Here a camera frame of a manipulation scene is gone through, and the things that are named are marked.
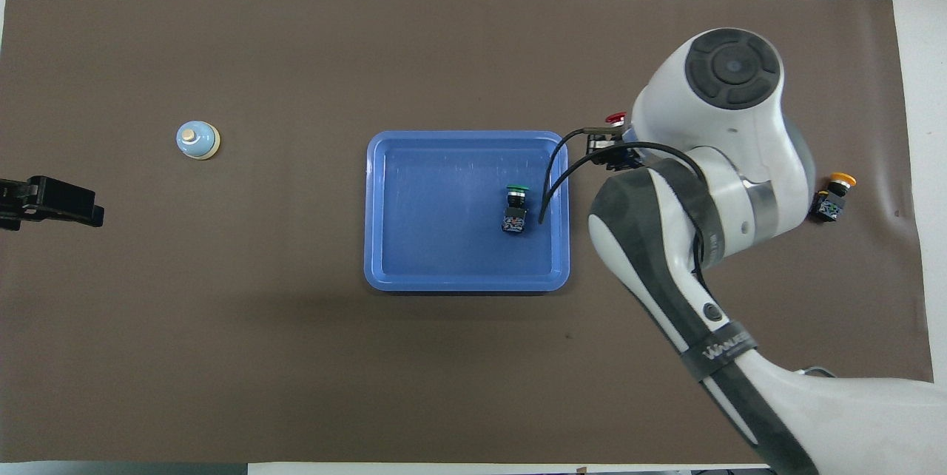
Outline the yellow push button switch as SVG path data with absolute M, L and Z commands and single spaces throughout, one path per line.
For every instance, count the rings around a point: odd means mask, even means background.
M 815 193 L 809 215 L 821 222 L 835 222 L 843 213 L 846 196 L 857 185 L 857 179 L 845 172 L 833 172 L 824 188 Z

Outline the green push button switch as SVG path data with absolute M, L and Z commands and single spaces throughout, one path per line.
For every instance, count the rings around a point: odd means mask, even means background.
M 528 215 L 528 192 L 530 188 L 518 184 L 506 186 L 507 206 L 502 220 L 503 232 L 520 235 L 525 230 Z

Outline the light blue service bell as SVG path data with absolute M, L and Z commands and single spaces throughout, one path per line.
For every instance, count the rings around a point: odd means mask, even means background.
M 187 121 L 178 128 L 175 142 L 186 157 L 206 161 L 219 151 L 222 135 L 209 122 Z

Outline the blue plastic tray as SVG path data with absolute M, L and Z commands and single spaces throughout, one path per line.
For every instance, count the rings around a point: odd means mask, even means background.
M 570 194 L 545 213 L 542 186 L 568 168 L 536 130 L 389 130 L 366 148 L 364 273 L 390 292 L 547 293 L 570 276 Z M 530 188 L 525 230 L 503 232 L 506 186 Z

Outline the brown table mat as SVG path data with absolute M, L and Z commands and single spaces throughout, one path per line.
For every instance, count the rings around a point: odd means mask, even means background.
M 601 168 L 558 291 L 363 269 L 377 133 L 599 125 L 715 27 L 774 44 L 818 174 L 859 182 L 708 269 L 715 297 L 783 367 L 932 380 L 889 0 L 7 0 L 0 178 L 105 218 L 0 230 L 0 461 L 754 464 L 596 256 Z

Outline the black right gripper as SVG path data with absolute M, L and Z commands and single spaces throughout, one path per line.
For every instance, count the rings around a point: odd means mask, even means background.
M 619 135 L 616 134 L 586 134 L 585 155 L 603 158 L 605 169 L 637 169 L 645 166 L 644 159 L 636 148 L 619 144 Z

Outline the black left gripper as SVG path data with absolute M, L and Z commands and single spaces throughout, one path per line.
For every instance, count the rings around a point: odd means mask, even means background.
M 0 230 L 17 232 L 24 216 L 33 222 L 61 220 L 101 228 L 104 207 L 95 205 L 95 196 L 91 189 L 50 176 L 31 176 L 27 182 L 0 179 Z

